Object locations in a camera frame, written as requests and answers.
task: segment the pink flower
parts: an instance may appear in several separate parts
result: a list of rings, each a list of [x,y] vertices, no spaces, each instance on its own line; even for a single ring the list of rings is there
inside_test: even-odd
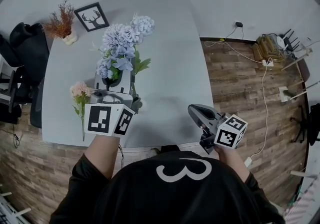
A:
[[[88,87],[84,82],[77,82],[70,87],[70,93],[72,97],[82,96],[83,92],[87,97],[89,97],[92,91],[93,89]]]

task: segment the tabletop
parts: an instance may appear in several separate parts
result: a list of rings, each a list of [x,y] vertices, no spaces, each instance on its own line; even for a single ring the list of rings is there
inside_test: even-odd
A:
[[[150,147],[197,142],[201,130],[188,114],[188,105],[213,106],[207,66],[189,0],[101,0],[110,24],[129,23],[135,13],[155,21],[154,33],[137,49],[149,68],[135,77],[135,89],[145,102],[132,119],[122,147]],[[74,23],[78,40],[67,46],[53,42],[44,79],[42,137],[44,141],[89,146],[94,135],[82,139],[81,119],[72,107],[70,86],[85,81],[93,86],[99,47],[105,29],[87,32]]]

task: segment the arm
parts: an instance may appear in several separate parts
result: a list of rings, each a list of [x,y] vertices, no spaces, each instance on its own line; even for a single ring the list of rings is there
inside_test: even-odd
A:
[[[95,202],[111,179],[119,140],[97,135],[72,170],[65,198],[51,215],[53,223],[90,223]]]
[[[259,187],[257,180],[250,173],[241,159],[238,152],[234,149],[220,146],[214,147],[219,154],[219,160],[229,165],[247,185],[253,193],[253,196],[260,209],[260,219],[262,223],[279,223],[285,224],[284,219],[279,215],[278,210],[269,202],[265,192]]]

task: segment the deer antler picture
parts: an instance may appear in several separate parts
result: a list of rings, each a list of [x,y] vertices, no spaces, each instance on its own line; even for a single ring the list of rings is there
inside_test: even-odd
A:
[[[109,26],[109,23],[106,20],[106,17],[104,16],[99,3],[94,3],[89,6],[80,8],[78,10],[75,10],[74,13],[88,32]]]

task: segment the floor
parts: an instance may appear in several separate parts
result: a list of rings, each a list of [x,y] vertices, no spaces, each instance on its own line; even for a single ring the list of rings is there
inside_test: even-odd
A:
[[[250,45],[231,43],[232,47],[249,58],[253,58]],[[214,106],[220,111],[236,114],[249,125],[238,147],[243,159],[258,152],[264,143],[265,105],[262,94],[264,70],[257,64],[230,51],[227,46],[203,47],[210,77]],[[250,167],[268,199],[281,206],[290,202],[300,179],[290,176],[290,170],[302,170],[306,142],[291,143],[298,127],[290,122],[290,117],[299,119],[299,105],[304,105],[303,97],[294,102],[281,103],[279,86],[287,86],[299,78],[295,68],[282,73],[267,71],[265,76],[265,98],[268,106],[268,135],[264,150],[253,157]],[[21,138],[18,149],[14,148],[13,137],[0,131],[0,183],[2,191],[11,191],[7,198],[12,204],[32,211],[25,217],[32,223],[47,223],[67,192],[72,167],[85,151],[83,147],[50,144],[41,139],[41,130],[29,123],[29,106],[23,107],[22,117],[15,132]],[[10,124],[0,124],[0,128],[12,131]],[[181,150],[191,150],[207,156],[197,144],[179,145]],[[124,163],[145,159],[149,148],[124,149]],[[121,167],[118,154],[115,173]]]

